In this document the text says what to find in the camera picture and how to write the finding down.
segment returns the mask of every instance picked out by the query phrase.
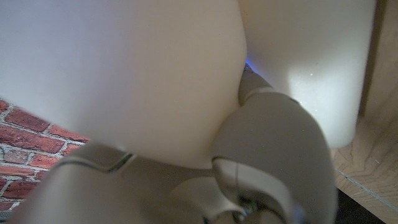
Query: wooden floor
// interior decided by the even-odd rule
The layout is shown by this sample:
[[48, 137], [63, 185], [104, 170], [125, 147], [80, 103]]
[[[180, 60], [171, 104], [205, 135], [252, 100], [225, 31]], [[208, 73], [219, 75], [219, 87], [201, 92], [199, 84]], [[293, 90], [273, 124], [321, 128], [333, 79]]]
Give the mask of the wooden floor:
[[357, 133], [334, 152], [336, 185], [398, 223], [398, 0], [378, 1]]

